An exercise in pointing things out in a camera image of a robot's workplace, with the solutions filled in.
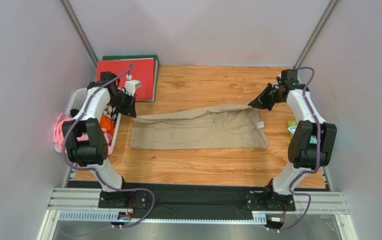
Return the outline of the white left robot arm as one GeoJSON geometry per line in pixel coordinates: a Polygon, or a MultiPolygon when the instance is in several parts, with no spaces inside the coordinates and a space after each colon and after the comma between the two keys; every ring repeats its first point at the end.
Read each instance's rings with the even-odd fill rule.
{"type": "Polygon", "coordinates": [[[77,164],[77,171],[90,171],[97,178],[102,187],[99,206],[127,208],[133,198],[123,189],[124,178],[108,160],[109,144],[100,120],[107,105],[120,115],[135,118],[136,90],[141,83],[132,79],[129,70],[120,75],[105,71],[101,78],[89,83],[81,109],[72,120],[63,122],[62,154],[69,166],[77,164]]]}

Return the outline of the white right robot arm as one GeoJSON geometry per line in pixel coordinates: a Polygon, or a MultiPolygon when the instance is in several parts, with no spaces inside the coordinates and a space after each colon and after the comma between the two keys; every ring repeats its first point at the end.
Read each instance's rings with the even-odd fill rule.
{"type": "Polygon", "coordinates": [[[275,104],[287,103],[297,126],[288,147],[288,164],[265,186],[261,204],[269,210],[282,210],[293,200],[294,189],[309,174],[330,162],[337,127],[328,123],[310,98],[309,84],[298,79],[298,69],[282,70],[249,106],[271,111],[275,104]]]}

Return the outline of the beige t-shirt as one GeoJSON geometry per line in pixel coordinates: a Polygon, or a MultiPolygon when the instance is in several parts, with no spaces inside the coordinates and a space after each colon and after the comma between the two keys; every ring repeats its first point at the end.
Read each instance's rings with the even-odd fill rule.
{"type": "Polygon", "coordinates": [[[134,119],[130,148],[145,150],[266,149],[269,141],[258,111],[245,104],[220,104],[134,119]]]}

